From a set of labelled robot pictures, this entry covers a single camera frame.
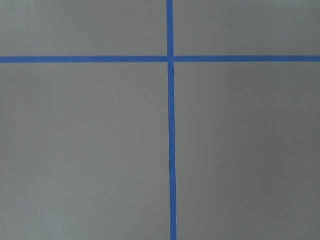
gray surface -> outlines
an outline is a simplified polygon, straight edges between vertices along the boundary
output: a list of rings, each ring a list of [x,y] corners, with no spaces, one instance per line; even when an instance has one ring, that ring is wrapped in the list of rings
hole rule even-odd
[[[319,0],[174,0],[176,55],[319,55]]]
[[[1,0],[0,56],[166,55],[163,0]]]
[[[0,239],[170,238],[165,63],[0,72]]]
[[[320,64],[175,71],[178,239],[320,239]]]

horizontal blue line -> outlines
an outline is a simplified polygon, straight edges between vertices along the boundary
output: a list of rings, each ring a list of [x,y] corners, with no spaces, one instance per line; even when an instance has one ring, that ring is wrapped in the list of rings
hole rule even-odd
[[[167,56],[1,56],[0,64],[166,63]]]
[[[308,55],[221,55],[221,56],[175,56],[178,63],[219,63],[219,62],[320,62],[320,56]]]
[[[167,56],[0,56],[0,64],[166,63]],[[174,56],[176,63],[320,62],[319,55]]]

gray floor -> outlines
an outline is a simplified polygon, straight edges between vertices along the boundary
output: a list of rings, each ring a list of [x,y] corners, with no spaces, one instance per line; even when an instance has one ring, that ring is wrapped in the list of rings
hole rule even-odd
[[[319,55],[317,0],[174,0],[176,55]],[[3,0],[0,57],[167,55],[164,0]],[[0,239],[169,240],[167,63],[0,64]],[[179,240],[320,239],[320,63],[176,63]]]

blue tape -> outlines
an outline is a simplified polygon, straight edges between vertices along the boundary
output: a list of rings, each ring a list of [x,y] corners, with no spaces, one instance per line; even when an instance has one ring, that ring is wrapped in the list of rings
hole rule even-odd
[[[320,56],[240,55],[240,56],[175,56],[179,63],[250,63],[250,62],[320,62]]]
[[[166,63],[167,56],[2,56],[0,64]]]
[[[177,240],[175,50],[174,50],[174,3],[173,3],[173,0],[166,0],[166,35],[167,35],[167,56],[168,56],[170,239]]]

vertical blue line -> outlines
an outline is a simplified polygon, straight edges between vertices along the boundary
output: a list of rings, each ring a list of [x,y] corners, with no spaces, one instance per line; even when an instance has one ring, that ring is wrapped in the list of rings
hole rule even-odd
[[[166,0],[168,56],[170,239],[177,240],[174,3]]]

